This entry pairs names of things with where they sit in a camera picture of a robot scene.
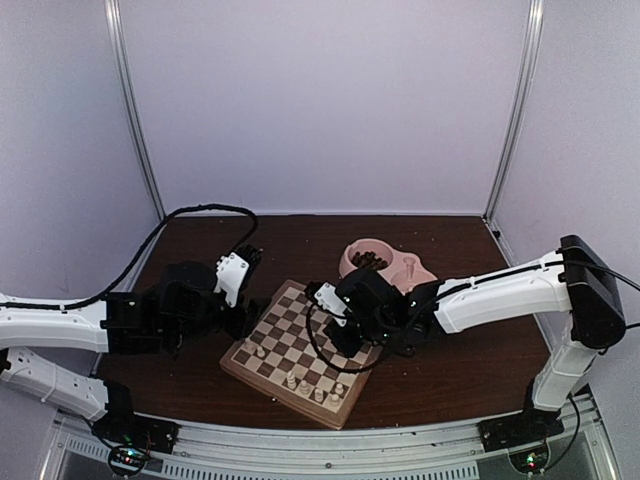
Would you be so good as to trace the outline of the pink double bowl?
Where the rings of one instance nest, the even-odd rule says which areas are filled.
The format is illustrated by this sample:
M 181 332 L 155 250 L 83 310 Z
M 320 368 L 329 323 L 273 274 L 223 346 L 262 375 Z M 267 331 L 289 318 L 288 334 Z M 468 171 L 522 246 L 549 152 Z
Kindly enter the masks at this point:
M 373 238 L 358 239 L 345 248 L 339 262 L 339 278 L 356 270 L 355 258 L 362 258 L 367 253 L 372 253 L 374 260 L 382 262 L 385 267 L 378 269 L 378 273 L 401 293 L 409 293 L 417 285 L 437 279 L 424 268 L 416 254 L 396 250 L 384 241 Z

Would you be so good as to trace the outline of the white bishop piece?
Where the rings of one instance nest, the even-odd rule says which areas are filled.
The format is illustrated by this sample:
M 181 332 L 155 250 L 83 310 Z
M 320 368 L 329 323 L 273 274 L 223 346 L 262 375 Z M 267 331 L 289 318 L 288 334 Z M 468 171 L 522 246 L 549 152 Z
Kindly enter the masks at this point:
M 299 391 L 302 395 L 308 396 L 310 392 L 310 385 L 306 380 L 300 382 Z

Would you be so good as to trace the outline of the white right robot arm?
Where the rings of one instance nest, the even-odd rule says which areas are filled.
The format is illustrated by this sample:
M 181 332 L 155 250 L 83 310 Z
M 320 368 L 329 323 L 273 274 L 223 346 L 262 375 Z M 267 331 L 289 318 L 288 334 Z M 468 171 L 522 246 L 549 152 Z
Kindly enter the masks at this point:
M 513 419 L 519 440 L 535 440 L 551 424 L 595 357 L 625 336 L 619 276 L 577 235 L 537 260 L 465 279 L 434 280 L 403 293 L 381 274 L 356 269 L 310 298 L 333 320 L 326 333 L 352 357 L 365 343 L 407 354 L 419 343 L 525 315 L 565 312 L 563 339 L 532 380 L 525 410 Z

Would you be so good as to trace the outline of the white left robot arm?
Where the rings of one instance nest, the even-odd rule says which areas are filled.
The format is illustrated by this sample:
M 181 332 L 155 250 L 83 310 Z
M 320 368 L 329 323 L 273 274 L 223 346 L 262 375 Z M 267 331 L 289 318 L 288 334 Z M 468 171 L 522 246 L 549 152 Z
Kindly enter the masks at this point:
M 76 376 L 37 357 L 34 348 L 176 355 L 186 342 L 220 330 L 241 340 L 267 306 L 243 297 L 255 268 L 230 254 L 215 267 L 194 261 L 170 264 L 141 294 L 111 292 L 70 304 L 3 296 L 1 378 L 42 402 L 104 423 L 121 443 L 133 444 L 143 436 L 144 424 L 134 414 L 127 387 Z

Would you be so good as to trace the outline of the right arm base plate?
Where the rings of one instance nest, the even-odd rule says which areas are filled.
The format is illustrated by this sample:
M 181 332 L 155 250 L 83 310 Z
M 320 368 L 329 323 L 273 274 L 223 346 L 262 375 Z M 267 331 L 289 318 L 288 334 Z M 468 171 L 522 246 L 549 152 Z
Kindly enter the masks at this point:
M 557 418 L 527 416 L 523 413 L 481 421 L 478 430 L 486 452 L 540 442 L 565 431 L 563 423 Z

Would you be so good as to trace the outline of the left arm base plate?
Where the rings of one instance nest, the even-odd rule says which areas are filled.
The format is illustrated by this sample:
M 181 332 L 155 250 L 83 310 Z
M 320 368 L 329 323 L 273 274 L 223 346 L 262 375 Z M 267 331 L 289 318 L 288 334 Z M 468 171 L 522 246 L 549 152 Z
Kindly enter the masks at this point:
M 179 426 L 175 422 L 139 415 L 106 415 L 92 424 L 92 430 L 98 437 L 113 443 L 171 454 L 178 437 Z

